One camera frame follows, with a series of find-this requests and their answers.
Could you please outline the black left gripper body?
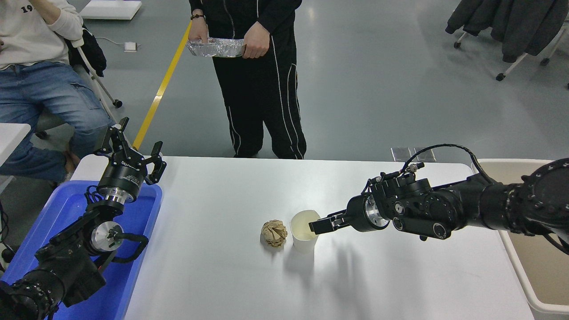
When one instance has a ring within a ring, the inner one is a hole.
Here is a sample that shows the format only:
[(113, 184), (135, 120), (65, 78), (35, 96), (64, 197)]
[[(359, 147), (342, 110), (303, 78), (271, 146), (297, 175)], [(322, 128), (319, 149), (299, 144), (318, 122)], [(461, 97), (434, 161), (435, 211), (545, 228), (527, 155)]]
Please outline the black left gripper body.
[(97, 191), (106, 195), (111, 189), (117, 188), (131, 197), (137, 197), (147, 174), (146, 168), (133, 168), (128, 163), (110, 159), (98, 183)]

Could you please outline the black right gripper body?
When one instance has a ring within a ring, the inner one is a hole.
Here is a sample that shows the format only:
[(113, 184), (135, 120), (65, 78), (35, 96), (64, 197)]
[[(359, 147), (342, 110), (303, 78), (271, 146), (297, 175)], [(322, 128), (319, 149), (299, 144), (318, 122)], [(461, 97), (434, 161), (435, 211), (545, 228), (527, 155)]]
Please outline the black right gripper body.
[(356, 231), (368, 232), (369, 221), (366, 213), (368, 195), (357, 195), (351, 198), (345, 211), (345, 222)]

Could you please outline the standing person's right hand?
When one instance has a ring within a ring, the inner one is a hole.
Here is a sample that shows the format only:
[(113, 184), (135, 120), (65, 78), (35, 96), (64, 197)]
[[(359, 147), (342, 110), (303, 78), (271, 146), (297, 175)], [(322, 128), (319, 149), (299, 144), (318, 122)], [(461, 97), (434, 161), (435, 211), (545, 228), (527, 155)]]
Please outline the standing person's right hand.
[(208, 26), (205, 18), (198, 17), (192, 20), (187, 39), (189, 42), (208, 43)]

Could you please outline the standing person's left hand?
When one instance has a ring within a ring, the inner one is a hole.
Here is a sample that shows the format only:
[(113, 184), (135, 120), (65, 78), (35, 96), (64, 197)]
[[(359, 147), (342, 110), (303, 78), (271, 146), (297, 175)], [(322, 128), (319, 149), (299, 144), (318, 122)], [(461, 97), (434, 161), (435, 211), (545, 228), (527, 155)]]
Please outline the standing person's left hand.
[(270, 44), (270, 33), (260, 24), (255, 22), (244, 35), (244, 59), (258, 59), (266, 55)]

